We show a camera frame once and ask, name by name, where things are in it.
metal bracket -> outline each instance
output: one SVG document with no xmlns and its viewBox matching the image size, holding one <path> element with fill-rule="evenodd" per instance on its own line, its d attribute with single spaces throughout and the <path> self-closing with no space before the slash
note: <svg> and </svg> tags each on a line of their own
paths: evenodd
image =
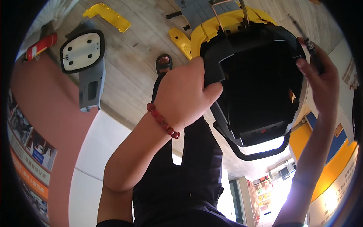
<svg viewBox="0 0 363 227">
<path fill-rule="evenodd" d="M 221 21 L 219 20 L 218 14 L 217 14 L 216 10 L 214 9 L 214 6 L 220 5 L 220 4 L 223 4 L 223 3 L 227 3 L 227 2 L 230 2 L 230 1 L 234 1 L 234 0 L 210 0 L 209 1 L 209 4 L 212 7 L 213 13 L 214 13 L 214 15 L 216 15 L 217 21 L 218 21 L 219 25 L 221 26 L 221 29 L 222 29 L 222 31 L 224 33 L 226 33 L 225 29 L 222 26 Z M 247 31 L 248 27 L 249 27 L 249 19 L 248 19 L 247 9 L 246 9 L 246 6 L 245 6 L 245 3 L 243 2 L 243 0 L 239 0 L 239 2 L 241 4 L 241 9 L 243 10 L 243 16 L 244 16 L 242 25 L 245 27 L 245 29 Z"/>
</svg>

red beaded bracelet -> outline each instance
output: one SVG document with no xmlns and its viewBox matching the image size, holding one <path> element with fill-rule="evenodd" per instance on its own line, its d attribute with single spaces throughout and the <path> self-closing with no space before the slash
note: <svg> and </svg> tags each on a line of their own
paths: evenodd
<svg viewBox="0 0 363 227">
<path fill-rule="evenodd" d="M 155 109 L 154 104 L 149 103 L 147 106 L 147 111 L 149 111 L 151 113 L 151 115 L 155 118 L 155 121 L 158 124 L 161 124 L 161 128 L 164 129 L 167 134 L 171 135 L 171 137 L 173 137 L 174 139 L 179 139 L 180 137 L 180 133 L 174 131 L 174 129 L 172 127 L 169 127 L 169 124 L 164 122 L 164 118 L 163 116 L 161 116 L 159 114 L 159 112 Z"/>
</svg>

fire extinguisher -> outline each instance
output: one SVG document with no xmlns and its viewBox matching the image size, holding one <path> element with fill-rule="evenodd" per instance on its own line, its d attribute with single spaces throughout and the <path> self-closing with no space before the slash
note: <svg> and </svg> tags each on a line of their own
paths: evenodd
<svg viewBox="0 0 363 227">
<path fill-rule="evenodd" d="M 57 39 L 57 33 L 54 32 L 34 43 L 31 47 L 27 49 L 23 61 L 30 61 L 31 59 L 35 58 L 41 52 L 54 45 L 57 42 Z"/>
</svg>

blue sign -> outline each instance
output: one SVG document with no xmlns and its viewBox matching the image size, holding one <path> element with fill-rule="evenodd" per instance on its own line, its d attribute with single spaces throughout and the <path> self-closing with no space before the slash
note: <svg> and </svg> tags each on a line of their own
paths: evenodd
<svg viewBox="0 0 363 227">
<path fill-rule="evenodd" d="M 32 155 L 40 164 L 43 164 L 44 157 L 36 150 L 33 150 Z"/>
</svg>

sandal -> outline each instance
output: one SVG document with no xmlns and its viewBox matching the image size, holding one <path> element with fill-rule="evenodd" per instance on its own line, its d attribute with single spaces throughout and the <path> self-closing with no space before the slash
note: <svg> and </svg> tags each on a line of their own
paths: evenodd
<svg viewBox="0 0 363 227">
<path fill-rule="evenodd" d="M 168 57 L 169 58 L 169 62 L 168 63 L 159 63 L 159 60 L 163 57 Z M 167 72 L 159 72 L 159 70 L 161 69 L 172 69 L 173 68 L 173 60 L 171 59 L 170 55 L 168 54 L 162 54 L 160 55 L 157 59 L 156 59 L 156 63 L 155 63 L 155 68 L 156 68 L 156 73 L 158 74 L 158 77 L 162 77 L 165 76 L 165 74 Z"/>
</svg>

